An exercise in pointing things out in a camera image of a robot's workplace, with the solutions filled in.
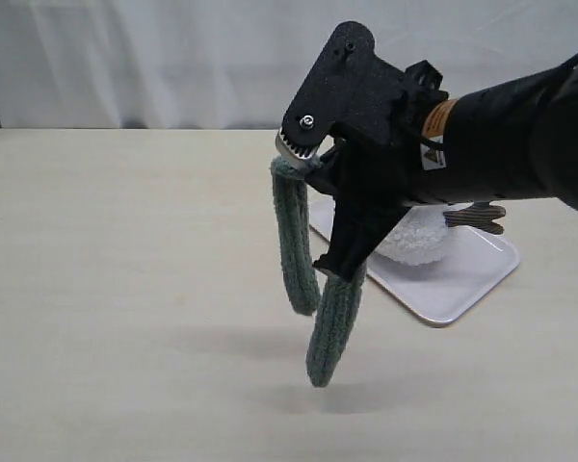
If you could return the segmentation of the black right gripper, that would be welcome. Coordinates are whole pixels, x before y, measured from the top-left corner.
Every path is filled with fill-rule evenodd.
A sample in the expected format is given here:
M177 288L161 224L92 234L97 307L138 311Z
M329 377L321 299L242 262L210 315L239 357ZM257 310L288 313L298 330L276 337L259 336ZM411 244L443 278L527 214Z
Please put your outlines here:
M349 282L409 206L432 203L411 181L424 171L424 126L445 98L343 98L334 101L342 140L312 172L312 188L334 201L328 251L316 270Z

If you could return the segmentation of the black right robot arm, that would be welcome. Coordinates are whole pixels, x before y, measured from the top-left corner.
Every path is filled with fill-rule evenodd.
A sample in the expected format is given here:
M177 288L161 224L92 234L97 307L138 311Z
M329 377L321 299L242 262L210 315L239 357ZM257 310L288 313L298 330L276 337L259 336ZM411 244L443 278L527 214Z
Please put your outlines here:
M438 135L347 141L330 178L331 241L314 266L346 281L414 206L555 197L578 211L578 53L453 101Z

